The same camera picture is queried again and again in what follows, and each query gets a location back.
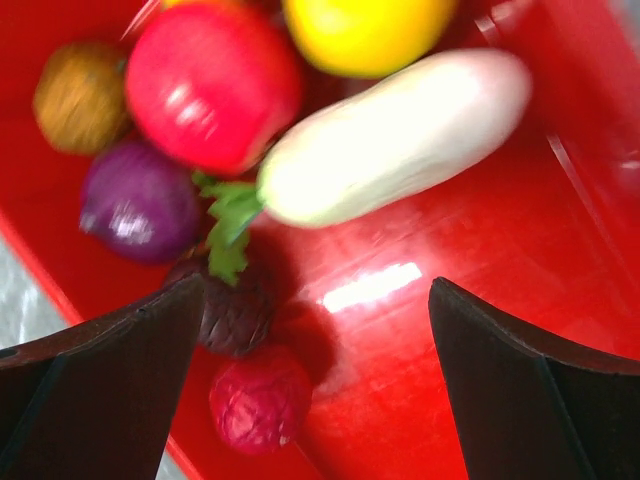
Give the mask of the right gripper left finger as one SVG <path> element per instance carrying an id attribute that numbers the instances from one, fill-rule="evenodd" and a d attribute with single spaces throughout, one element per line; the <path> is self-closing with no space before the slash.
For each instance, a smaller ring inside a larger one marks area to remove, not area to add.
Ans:
<path id="1" fill-rule="evenodd" d="M 198 336 L 192 274 L 1 351 L 4 479 L 153 479 Z"/>

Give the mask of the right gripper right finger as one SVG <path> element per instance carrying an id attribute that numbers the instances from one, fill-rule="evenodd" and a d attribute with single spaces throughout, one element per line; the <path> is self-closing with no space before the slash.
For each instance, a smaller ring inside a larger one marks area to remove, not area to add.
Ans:
<path id="1" fill-rule="evenodd" d="M 638 361 L 560 337 L 442 277 L 428 309 L 470 478 L 638 478 Z"/>

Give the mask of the white radish with leaves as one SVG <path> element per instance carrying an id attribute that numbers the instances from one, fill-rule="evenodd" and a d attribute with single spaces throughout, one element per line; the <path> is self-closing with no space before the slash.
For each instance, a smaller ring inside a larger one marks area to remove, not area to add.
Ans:
<path id="1" fill-rule="evenodd" d="M 514 54 L 450 50 L 300 121 L 268 150 L 254 182 L 195 173 L 215 221 L 209 273 L 237 284 L 260 214 L 300 228 L 333 226 L 460 174 L 508 139 L 532 91 Z"/>

